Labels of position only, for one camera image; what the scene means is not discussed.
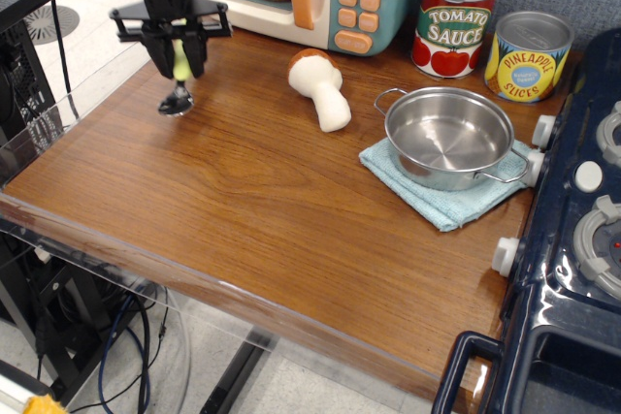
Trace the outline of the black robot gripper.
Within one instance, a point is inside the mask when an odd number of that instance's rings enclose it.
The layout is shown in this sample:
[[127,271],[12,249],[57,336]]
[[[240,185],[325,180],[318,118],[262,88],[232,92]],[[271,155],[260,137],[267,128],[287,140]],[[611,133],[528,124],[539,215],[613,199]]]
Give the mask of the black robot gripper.
[[228,6],[210,0],[142,0],[110,12],[122,42],[142,42],[159,73],[173,76],[172,40],[181,40],[194,78],[204,74],[207,40],[232,35]]

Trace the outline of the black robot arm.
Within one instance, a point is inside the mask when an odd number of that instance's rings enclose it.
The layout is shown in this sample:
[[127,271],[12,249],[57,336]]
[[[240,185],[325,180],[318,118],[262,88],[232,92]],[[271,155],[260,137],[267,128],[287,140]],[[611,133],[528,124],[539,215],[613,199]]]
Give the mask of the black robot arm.
[[141,43],[162,76],[186,81],[203,75],[208,39],[232,35],[227,11],[211,0],[142,0],[110,18],[118,38]]

